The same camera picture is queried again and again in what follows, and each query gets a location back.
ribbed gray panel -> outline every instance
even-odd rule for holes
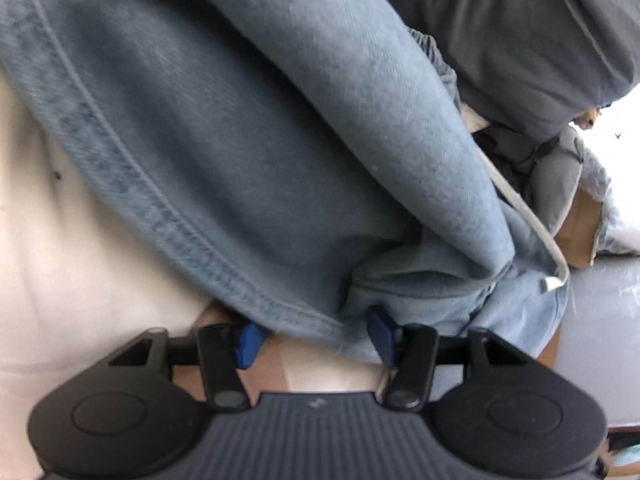
[[[448,453],[417,416],[373,394],[263,394],[218,416],[196,449],[154,480],[495,480]],[[593,480],[587,473],[565,480]]]

gray surface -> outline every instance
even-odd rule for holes
[[[603,405],[610,426],[640,424],[640,258],[599,258],[573,283],[556,371]]]

beige fabric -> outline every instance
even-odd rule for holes
[[[88,189],[0,70],[0,480],[41,473],[26,437],[37,400],[151,326],[187,332],[210,300]],[[254,399],[378,390],[384,378],[379,366],[284,336],[254,368],[242,375]],[[202,396],[197,370],[178,380]]]

